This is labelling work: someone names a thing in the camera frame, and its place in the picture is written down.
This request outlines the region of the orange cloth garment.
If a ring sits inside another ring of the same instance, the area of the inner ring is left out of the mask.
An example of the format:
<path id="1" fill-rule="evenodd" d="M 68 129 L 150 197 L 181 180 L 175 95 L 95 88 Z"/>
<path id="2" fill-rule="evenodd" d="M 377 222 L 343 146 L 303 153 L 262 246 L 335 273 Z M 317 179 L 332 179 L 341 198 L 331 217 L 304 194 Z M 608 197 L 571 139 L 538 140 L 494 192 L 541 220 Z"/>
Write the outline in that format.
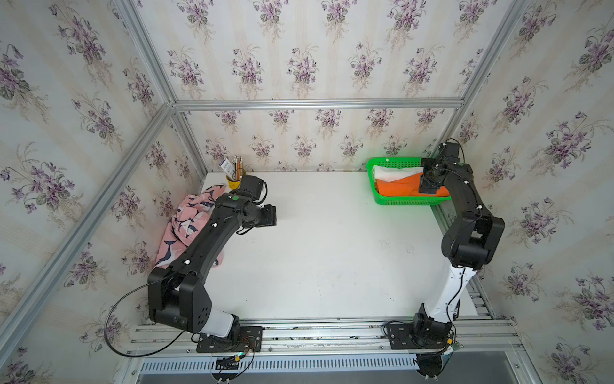
<path id="1" fill-rule="evenodd" d="M 382 182 L 375 179 L 377 192 L 385 197 L 449 197 L 449 191 L 441 187 L 435 195 L 423 195 L 419 193 L 419 185 L 422 173 L 401 179 L 396 182 Z"/>

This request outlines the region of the white shorts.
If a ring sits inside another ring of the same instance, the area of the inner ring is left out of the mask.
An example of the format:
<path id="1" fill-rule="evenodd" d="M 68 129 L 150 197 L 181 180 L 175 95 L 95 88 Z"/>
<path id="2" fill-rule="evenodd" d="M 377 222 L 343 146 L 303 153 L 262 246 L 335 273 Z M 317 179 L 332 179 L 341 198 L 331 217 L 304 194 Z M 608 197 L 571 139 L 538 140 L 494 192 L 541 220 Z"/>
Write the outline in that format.
<path id="1" fill-rule="evenodd" d="M 382 182 L 396 182 L 401 179 L 413 177 L 414 175 L 421 174 L 423 167 L 406 167 L 406 168 L 390 168 L 385 166 L 374 166 L 373 175 L 376 180 Z"/>

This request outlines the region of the pink patterned garment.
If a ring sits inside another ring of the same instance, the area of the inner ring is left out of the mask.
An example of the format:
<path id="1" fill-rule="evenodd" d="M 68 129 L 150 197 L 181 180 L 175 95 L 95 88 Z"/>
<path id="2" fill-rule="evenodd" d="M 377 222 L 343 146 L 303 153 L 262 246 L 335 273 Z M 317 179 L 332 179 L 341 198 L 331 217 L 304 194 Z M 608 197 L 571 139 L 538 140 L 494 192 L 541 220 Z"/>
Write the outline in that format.
<path id="1" fill-rule="evenodd" d="M 187 195 L 170 218 L 162 237 L 155 267 L 166 268 L 187 250 L 204 229 L 214 203 L 226 191 L 224 185 L 213 185 L 200 195 Z"/>

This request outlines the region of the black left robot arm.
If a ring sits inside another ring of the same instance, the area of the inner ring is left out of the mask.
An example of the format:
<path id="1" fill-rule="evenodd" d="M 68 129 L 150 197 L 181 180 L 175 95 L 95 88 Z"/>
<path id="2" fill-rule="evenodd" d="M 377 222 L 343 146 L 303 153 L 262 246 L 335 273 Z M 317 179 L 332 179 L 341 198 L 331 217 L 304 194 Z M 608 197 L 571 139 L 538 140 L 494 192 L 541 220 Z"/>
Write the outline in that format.
<path id="1" fill-rule="evenodd" d="M 275 206 L 264 203 L 267 193 L 264 180 L 247 175 L 237 189 L 214 185 L 180 203 L 147 280 L 152 322 L 191 334 L 238 340 L 238 316 L 214 307 L 206 279 L 233 235 L 276 226 Z"/>

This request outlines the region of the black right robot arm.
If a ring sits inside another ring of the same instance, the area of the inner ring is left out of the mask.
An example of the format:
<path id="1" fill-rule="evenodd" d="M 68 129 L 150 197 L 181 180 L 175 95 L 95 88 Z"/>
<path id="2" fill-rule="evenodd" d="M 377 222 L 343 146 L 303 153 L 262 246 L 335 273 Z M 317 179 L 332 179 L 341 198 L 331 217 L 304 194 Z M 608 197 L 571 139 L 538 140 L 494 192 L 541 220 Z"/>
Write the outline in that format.
<path id="1" fill-rule="evenodd" d="M 460 156 L 460 143 L 444 142 L 435 158 L 421 161 L 418 191 L 434 195 L 446 188 L 456 211 L 441 241 L 441 253 L 449 262 L 446 280 L 413 318 L 412 342 L 421 348 L 441 349 L 449 344 L 460 295 L 476 272 L 492 261 L 505 230 L 505 221 L 483 203 L 473 169 Z"/>

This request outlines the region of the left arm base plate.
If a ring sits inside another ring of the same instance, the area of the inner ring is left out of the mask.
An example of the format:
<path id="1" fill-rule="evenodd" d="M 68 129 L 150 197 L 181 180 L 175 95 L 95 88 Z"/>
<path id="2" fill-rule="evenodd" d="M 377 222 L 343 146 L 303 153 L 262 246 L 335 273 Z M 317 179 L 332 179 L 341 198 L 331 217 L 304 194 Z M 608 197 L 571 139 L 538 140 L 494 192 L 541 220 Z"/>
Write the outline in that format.
<path id="1" fill-rule="evenodd" d="M 249 353 L 260 352 L 264 328 L 261 326 L 240 326 L 226 338 L 199 334 L 198 353 Z"/>

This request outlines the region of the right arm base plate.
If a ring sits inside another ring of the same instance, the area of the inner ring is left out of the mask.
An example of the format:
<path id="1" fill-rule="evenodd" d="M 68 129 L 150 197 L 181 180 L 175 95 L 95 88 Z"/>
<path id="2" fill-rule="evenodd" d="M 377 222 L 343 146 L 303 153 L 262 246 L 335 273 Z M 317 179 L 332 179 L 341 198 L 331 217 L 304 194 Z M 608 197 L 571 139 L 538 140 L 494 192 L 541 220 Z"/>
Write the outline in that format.
<path id="1" fill-rule="evenodd" d="M 383 331 L 393 350 L 441 350 L 453 334 L 452 323 L 430 321 L 421 324 L 391 321 L 384 324 Z"/>

